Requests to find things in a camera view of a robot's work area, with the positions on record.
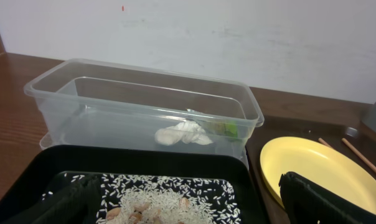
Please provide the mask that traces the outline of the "rice and food scraps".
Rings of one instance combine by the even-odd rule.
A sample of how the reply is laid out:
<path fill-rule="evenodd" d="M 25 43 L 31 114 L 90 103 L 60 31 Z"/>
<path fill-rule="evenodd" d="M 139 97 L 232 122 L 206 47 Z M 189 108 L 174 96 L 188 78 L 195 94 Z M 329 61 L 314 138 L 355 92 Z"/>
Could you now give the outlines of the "rice and food scraps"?
<path fill-rule="evenodd" d="M 221 223 L 243 221 L 235 189 L 223 179 L 97 174 L 95 223 Z"/>

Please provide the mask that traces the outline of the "white napkin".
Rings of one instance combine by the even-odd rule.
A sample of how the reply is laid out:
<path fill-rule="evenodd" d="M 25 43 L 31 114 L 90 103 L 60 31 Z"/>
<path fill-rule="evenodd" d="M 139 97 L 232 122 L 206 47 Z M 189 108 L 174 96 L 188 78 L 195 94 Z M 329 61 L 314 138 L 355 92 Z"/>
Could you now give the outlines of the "white napkin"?
<path fill-rule="evenodd" d="M 175 126 L 159 129 L 154 137 L 157 143 L 165 146 L 174 145 L 179 141 L 184 144 L 196 143 L 203 146 L 213 143 L 205 129 L 195 121 L 183 121 Z"/>

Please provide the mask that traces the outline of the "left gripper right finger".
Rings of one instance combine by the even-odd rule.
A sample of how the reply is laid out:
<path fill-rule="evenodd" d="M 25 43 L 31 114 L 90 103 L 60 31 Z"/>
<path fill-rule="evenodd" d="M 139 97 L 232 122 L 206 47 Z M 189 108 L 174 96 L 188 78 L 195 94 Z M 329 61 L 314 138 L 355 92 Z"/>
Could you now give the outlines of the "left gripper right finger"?
<path fill-rule="evenodd" d="M 281 200 L 292 224 L 376 224 L 376 215 L 295 173 L 278 183 Z"/>

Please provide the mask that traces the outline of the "green yellow wrapper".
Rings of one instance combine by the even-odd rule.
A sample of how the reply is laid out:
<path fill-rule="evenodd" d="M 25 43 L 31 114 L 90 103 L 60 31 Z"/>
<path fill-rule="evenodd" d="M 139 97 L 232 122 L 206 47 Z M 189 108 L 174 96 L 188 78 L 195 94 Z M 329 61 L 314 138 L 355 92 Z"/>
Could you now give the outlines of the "green yellow wrapper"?
<path fill-rule="evenodd" d="M 230 138 L 238 137 L 238 126 L 234 121 L 206 121 L 193 119 L 202 129 L 213 135 L 226 136 Z"/>

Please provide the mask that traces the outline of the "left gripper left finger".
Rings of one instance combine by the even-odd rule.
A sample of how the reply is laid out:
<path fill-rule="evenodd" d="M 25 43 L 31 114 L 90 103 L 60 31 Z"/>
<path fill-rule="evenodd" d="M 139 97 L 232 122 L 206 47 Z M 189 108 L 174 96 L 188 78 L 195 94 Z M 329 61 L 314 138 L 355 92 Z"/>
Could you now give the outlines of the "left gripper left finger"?
<path fill-rule="evenodd" d="M 88 175 L 1 224 L 94 224 L 100 200 L 100 180 Z"/>

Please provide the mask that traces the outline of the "yellow plate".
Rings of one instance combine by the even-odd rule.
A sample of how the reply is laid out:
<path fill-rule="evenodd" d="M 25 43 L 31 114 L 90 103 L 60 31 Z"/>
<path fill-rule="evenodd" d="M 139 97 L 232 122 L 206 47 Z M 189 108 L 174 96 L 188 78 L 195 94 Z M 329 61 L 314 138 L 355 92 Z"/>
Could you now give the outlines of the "yellow plate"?
<path fill-rule="evenodd" d="M 376 180 L 361 166 L 316 141 L 280 137 L 267 142 L 260 152 L 263 180 L 282 205 L 279 181 L 295 172 L 343 199 L 376 215 Z"/>

